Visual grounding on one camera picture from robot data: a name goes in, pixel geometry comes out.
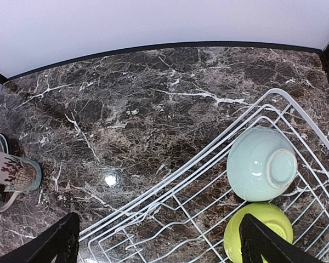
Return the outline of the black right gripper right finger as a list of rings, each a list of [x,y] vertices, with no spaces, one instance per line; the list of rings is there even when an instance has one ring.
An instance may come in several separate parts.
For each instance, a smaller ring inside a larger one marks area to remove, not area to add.
[[[293,246],[252,214],[240,223],[242,262],[312,262],[321,260]]]

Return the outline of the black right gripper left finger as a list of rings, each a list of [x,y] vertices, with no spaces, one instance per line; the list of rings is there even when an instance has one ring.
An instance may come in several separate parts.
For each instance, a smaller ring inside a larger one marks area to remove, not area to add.
[[[80,217],[70,212],[32,241],[0,257],[0,262],[76,262]]]

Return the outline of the patterned beige tall mug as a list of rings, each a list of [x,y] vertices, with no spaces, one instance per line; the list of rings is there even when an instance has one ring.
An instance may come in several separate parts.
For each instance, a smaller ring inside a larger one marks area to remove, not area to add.
[[[6,211],[19,194],[38,189],[42,181],[40,165],[30,159],[0,152],[0,183],[5,183],[4,193],[11,192],[11,197],[0,206],[0,213]]]

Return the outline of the lime green bowl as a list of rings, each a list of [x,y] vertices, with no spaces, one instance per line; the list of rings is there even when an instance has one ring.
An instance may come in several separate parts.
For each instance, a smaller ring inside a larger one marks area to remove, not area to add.
[[[225,253],[232,262],[243,262],[250,256],[258,262],[276,259],[281,253],[277,246],[286,242],[293,243],[291,222],[271,203],[251,203],[239,209],[229,220],[223,238]]]

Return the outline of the light teal bowl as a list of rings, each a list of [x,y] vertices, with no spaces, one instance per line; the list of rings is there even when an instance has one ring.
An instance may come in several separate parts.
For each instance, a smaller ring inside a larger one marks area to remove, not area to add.
[[[283,194],[294,181],[298,161],[291,143],[277,130],[256,126],[234,141],[226,163],[233,192],[248,202]]]

